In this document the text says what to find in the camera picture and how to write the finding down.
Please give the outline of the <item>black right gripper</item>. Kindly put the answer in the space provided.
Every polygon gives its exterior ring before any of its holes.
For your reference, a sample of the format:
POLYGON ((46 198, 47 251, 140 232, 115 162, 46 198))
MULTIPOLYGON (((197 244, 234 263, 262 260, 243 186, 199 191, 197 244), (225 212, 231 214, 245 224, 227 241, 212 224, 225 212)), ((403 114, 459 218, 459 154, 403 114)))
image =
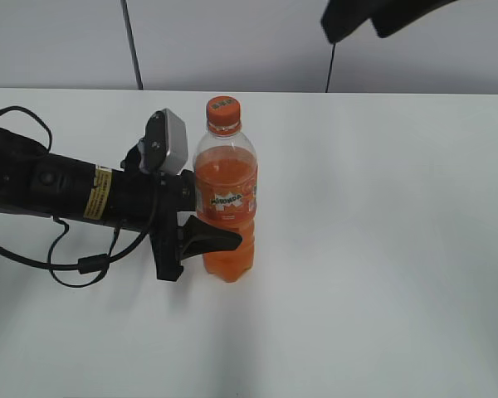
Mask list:
POLYGON ((320 25, 329 43, 342 41, 366 21, 378 37, 387 38, 451 3, 454 0, 331 0, 320 25))

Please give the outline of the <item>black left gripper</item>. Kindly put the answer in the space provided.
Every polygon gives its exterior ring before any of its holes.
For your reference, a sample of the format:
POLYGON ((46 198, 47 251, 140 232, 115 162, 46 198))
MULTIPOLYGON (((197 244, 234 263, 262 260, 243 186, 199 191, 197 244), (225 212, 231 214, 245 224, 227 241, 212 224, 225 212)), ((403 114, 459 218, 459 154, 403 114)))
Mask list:
POLYGON ((146 206, 145 233, 151 244, 156 277, 175 282, 183 273, 182 260, 206 253, 234 251, 242 236, 212 226, 190 216, 183 226, 178 214, 195 210, 194 174, 183 167, 169 171, 163 163, 147 165, 147 149, 143 144, 132 147, 121 163, 125 175, 137 182, 147 179, 152 188, 151 204, 146 206))

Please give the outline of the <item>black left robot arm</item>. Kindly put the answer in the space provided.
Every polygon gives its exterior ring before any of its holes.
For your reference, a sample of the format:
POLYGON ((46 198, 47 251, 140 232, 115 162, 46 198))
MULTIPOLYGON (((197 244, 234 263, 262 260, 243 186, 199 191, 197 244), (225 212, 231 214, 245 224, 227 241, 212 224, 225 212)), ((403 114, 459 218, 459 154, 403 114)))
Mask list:
POLYGON ((194 212, 193 172, 186 157, 171 163, 167 129, 147 129, 120 170, 49 153, 30 138, 0 128, 0 212, 55 217, 121 227, 148 237, 156 277, 176 281, 183 260, 232 251, 242 243, 225 231, 180 212, 194 212))

